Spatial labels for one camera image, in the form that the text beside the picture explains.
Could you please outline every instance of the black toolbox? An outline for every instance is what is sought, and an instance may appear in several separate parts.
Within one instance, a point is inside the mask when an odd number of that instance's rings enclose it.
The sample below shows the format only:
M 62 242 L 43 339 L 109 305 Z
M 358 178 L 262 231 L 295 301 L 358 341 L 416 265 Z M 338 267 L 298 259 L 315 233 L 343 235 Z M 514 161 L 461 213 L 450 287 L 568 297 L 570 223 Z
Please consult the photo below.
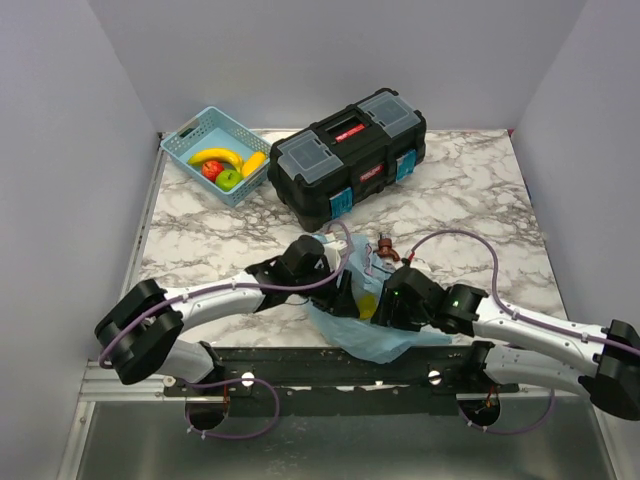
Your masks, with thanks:
M 413 172 L 427 123 L 384 88 L 273 144 L 267 176 L 308 232 Z

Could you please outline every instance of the gray floor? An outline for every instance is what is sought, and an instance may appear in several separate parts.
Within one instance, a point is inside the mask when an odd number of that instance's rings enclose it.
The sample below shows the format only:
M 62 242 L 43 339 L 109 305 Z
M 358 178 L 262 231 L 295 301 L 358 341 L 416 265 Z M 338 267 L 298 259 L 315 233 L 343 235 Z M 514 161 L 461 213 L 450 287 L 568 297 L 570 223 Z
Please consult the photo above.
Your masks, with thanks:
M 503 400 L 503 428 L 524 426 L 546 399 Z M 81 479 L 607 479 L 614 478 L 593 410 L 559 398 L 528 435 L 497 437 L 460 418 L 422 415 L 284 418 L 262 438 L 202 441 L 187 435 L 178 404 L 98 404 Z M 233 419 L 229 431 L 260 420 Z

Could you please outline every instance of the apple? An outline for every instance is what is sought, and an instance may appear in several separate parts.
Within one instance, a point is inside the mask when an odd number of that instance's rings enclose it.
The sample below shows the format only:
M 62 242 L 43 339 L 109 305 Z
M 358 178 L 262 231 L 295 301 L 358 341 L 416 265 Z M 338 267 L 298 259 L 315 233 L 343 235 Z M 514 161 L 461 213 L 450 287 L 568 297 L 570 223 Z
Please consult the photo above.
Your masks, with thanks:
M 222 172 L 224 172 L 224 166 L 215 160 L 209 160 L 202 165 L 202 175 L 212 182 L 215 182 Z
M 242 174 L 236 170 L 225 170 L 216 177 L 216 185 L 220 190 L 228 192 L 242 181 Z

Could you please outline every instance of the blue cloth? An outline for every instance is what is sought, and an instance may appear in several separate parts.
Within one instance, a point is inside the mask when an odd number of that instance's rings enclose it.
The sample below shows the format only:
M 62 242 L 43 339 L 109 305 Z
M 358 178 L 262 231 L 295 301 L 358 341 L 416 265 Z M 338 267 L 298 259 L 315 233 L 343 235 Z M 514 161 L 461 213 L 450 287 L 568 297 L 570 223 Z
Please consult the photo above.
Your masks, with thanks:
M 322 235 L 316 235 L 326 242 Z M 374 253 L 374 248 L 364 235 L 352 235 L 354 252 L 347 268 L 351 271 L 354 296 L 360 298 L 371 293 L 380 298 L 382 284 L 390 276 L 390 267 Z M 433 332 L 407 332 L 395 328 L 371 325 L 356 318 L 339 318 L 308 306 L 309 317 L 327 342 L 341 347 L 349 354 L 375 363 L 388 363 L 410 347 L 424 345 L 448 345 L 451 337 Z

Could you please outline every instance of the yellow object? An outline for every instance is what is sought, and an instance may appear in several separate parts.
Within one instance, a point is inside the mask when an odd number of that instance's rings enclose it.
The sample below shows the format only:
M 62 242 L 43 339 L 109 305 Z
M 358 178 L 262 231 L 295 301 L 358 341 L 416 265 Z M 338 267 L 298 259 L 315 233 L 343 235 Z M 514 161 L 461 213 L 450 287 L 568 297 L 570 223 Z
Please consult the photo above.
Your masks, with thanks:
M 360 320 L 369 320 L 376 313 L 378 302 L 375 295 L 367 293 L 357 302 L 358 310 L 360 310 Z
M 249 157 L 249 160 L 247 160 L 242 166 L 242 176 L 244 178 L 247 178 L 249 175 L 255 172 L 260 167 L 260 165 L 265 162 L 266 159 L 267 156 L 263 152 L 256 152 L 251 155 Z
M 228 148 L 207 148 L 206 150 L 196 153 L 187 163 L 192 167 L 201 167 L 209 160 L 228 163 L 235 168 L 236 171 L 242 173 L 242 165 L 244 164 L 242 157 Z

